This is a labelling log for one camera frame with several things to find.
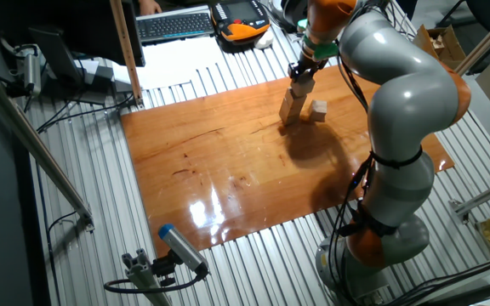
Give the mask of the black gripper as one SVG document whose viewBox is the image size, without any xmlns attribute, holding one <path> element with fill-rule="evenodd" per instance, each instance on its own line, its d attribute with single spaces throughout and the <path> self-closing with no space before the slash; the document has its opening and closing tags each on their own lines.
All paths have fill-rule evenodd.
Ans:
<svg viewBox="0 0 490 306">
<path fill-rule="evenodd" d="M 292 82 L 296 82 L 300 76 L 306 73 L 309 73 L 309 76 L 311 77 L 311 79 L 313 79 L 314 76 L 324 68 L 327 62 L 328 61 L 326 59 L 323 59 L 321 61 L 300 59 L 299 61 L 290 63 L 288 65 L 288 76 L 290 77 Z"/>
</svg>

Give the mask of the person hand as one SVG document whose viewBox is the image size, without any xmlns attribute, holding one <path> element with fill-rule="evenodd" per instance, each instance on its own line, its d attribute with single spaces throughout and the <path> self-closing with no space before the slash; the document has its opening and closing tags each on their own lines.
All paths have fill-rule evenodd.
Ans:
<svg viewBox="0 0 490 306">
<path fill-rule="evenodd" d="M 156 0 L 138 0 L 140 6 L 140 15 L 160 14 L 162 7 Z"/>
</svg>

